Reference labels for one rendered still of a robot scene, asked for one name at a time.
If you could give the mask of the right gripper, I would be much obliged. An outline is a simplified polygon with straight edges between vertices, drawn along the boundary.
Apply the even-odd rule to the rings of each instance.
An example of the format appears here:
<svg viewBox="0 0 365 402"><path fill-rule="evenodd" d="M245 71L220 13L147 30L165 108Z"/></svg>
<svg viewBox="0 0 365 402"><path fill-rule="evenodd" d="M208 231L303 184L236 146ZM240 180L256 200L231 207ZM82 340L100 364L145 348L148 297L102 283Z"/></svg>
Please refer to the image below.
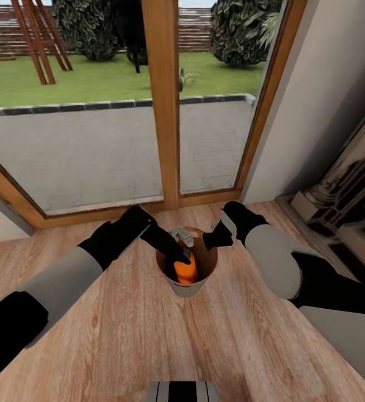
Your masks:
<svg viewBox="0 0 365 402"><path fill-rule="evenodd" d="M205 247L217 247L217 246L232 246L233 240L232 236L222 236L217 228L212 233L204 233L203 239L205 243Z"/></svg>

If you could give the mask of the trash can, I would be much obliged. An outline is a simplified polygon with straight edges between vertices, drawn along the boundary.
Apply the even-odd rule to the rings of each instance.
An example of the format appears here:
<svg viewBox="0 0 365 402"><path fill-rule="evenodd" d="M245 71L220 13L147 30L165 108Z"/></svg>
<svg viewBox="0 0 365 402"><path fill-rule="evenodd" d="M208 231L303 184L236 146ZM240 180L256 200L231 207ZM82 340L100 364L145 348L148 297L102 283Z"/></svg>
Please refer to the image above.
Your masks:
<svg viewBox="0 0 365 402"><path fill-rule="evenodd" d="M174 285L172 282L172 278L176 277L175 270L173 265L166 257L166 255L162 254L160 251L156 249L156 262L157 265L164 275L167 283L170 285L173 292L182 298L190 298L195 295L203 284L208 280L208 278L212 275L214 270L218 264L218 246L207 248L205 247L203 234L205 233L203 230L196 227L184 227L187 231L196 232L199 237L193 237L194 246L188 247L180 238L178 244L184 249L185 248L190 251L194 255L196 266L199 268L201 272L200 280L197 283L192 284L180 284L185 287L178 287Z"/></svg>

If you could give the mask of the can of soda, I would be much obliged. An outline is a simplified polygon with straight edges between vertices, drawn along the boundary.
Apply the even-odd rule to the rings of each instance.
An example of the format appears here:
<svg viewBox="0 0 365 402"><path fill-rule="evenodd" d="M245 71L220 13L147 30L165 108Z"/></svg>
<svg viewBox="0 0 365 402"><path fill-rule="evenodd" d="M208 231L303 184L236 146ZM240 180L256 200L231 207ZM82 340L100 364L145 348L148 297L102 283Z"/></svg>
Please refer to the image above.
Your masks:
<svg viewBox="0 0 365 402"><path fill-rule="evenodd" d="M198 274L198 280L200 280L201 272L198 270L198 268L197 268L197 274ZM177 276L177 275L176 275L176 278L174 279L174 281L178 283L179 280L178 280L178 276Z"/></svg>
<svg viewBox="0 0 365 402"><path fill-rule="evenodd" d="M198 274L197 274L197 266L195 263L195 259L194 259L194 255L188 251L185 248L185 251L183 253L190 261L191 264L187 265L185 263L182 263L180 261L176 261L173 264L173 268L175 270L176 275L178 276L178 283L174 281L174 279L176 278L172 278L172 282L174 283L174 285L178 286L178 287L185 287L182 286L180 284L192 284L192 283L197 283L198 280ZM198 268L199 270L199 268ZM199 270L200 271L200 270Z"/></svg>

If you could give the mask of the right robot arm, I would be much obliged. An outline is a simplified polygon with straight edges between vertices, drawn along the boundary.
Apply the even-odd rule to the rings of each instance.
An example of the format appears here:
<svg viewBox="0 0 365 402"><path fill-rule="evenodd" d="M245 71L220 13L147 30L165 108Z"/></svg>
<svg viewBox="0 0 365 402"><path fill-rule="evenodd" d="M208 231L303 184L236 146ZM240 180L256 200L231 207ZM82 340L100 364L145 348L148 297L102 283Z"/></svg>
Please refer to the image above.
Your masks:
<svg viewBox="0 0 365 402"><path fill-rule="evenodd" d="M229 201L204 233L205 247L232 246L234 235L269 289L289 300L365 380L365 285L341 275L313 248Z"/></svg>

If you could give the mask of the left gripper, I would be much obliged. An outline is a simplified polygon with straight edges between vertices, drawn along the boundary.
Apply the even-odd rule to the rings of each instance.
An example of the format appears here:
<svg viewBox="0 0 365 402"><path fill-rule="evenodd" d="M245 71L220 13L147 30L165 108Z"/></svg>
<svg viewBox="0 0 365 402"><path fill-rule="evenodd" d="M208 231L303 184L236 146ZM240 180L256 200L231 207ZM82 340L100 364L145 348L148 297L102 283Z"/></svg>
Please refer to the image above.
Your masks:
<svg viewBox="0 0 365 402"><path fill-rule="evenodd" d="M159 241L152 245L152 247L166 255L172 265L176 261L180 261L187 265L191 264L191 261L183 254L184 249L175 241L173 236L165 230L163 230Z"/></svg>

